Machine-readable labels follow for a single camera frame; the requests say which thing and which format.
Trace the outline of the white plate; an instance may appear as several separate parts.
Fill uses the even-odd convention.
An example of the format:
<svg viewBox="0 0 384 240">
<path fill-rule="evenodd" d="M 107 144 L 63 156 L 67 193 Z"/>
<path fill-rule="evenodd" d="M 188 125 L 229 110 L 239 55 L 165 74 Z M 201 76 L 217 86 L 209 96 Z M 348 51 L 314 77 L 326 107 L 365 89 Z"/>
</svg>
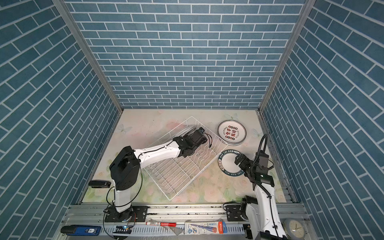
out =
<svg viewBox="0 0 384 240">
<path fill-rule="evenodd" d="M 187 126 L 184 129 L 182 129 L 180 132 L 178 132 L 175 137 L 183 137 L 186 138 L 190 134 L 192 134 L 196 130 L 195 126 Z"/>
<path fill-rule="evenodd" d="M 221 171 L 230 177 L 239 177 L 244 174 L 244 171 L 235 164 L 236 157 L 241 153 L 237 150 L 224 150 L 218 157 L 218 165 Z"/>
<path fill-rule="evenodd" d="M 222 141 L 230 146 L 241 145 L 247 137 L 246 128 L 234 120 L 227 120 L 220 123 L 217 132 Z"/>
</svg>

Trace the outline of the white wire dish rack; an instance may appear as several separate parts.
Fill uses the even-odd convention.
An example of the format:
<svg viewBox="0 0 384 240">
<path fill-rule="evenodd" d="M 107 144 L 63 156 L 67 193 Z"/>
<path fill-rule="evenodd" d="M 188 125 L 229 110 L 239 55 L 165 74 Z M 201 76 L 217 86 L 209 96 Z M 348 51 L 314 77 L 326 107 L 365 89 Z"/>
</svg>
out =
<svg viewBox="0 0 384 240">
<path fill-rule="evenodd" d="M 167 133 L 157 133 L 158 139 L 152 140 L 150 147 L 169 142 L 192 127 L 202 127 L 212 139 L 200 146 L 192 156 L 167 159 L 144 168 L 168 200 L 180 194 L 228 147 L 228 144 L 194 117 L 185 119 Z"/>
</svg>

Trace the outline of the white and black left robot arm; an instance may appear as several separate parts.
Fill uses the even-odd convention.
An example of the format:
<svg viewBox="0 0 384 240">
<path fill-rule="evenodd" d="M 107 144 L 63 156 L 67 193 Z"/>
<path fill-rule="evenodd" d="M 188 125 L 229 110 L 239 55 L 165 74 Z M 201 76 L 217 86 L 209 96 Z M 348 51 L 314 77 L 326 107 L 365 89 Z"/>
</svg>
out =
<svg viewBox="0 0 384 240">
<path fill-rule="evenodd" d="M 92 180 L 88 186 L 113 190 L 114 201 L 107 201 L 108 206 L 118 214 L 132 213 L 134 198 L 131 197 L 131 188 L 138 177 L 143 176 L 145 167 L 168 159 L 193 156 L 206 143 L 210 148 L 212 141 L 212 136 L 204 128 L 189 127 L 164 144 L 136 150 L 130 146 L 124 147 L 109 166 L 112 181 Z"/>
</svg>

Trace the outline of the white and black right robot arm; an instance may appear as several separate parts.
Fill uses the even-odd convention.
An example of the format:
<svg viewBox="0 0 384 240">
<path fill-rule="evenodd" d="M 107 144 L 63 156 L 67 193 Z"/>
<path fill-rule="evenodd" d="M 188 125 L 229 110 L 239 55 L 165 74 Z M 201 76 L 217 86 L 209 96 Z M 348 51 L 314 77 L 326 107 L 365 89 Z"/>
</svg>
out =
<svg viewBox="0 0 384 240">
<path fill-rule="evenodd" d="M 275 199 L 275 183 L 268 172 L 273 166 L 269 155 L 259 152 L 254 160 L 240 154 L 235 164 L 244 172 L 253 185 L 256 200 L 246 203 L 248 218 L 254 240 L 286 240 L 287 234 L 282 226 Z"/>
</svg>

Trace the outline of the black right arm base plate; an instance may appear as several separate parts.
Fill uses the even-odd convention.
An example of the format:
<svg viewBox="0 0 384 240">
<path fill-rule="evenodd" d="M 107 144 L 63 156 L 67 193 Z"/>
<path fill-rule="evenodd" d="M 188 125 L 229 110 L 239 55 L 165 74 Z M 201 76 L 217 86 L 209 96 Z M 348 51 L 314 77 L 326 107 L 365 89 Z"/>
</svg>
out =
<svg viewBox="0 0 384 240">
<path fill-rule="evenodd" d="M 248 221 L 248 217 L 240 205 L 225 205 L 224 210 L 229 222 Z"/>
</svg>

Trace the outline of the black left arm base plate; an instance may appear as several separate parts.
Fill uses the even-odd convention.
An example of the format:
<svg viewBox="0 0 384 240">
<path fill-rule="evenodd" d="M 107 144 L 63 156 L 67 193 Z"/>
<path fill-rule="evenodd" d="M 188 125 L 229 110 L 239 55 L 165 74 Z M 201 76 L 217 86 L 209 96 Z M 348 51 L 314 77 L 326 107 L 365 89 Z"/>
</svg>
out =
<svg viewBox="0 0 384 240">
<path fill-rule="evenodd" d="M 109 206 L 104 210 L 104 222 L 145 222 L 148 208 L 148 206 L 131 206 L 128 210 L 119 213 L 115 207 Z"/>
</svg>

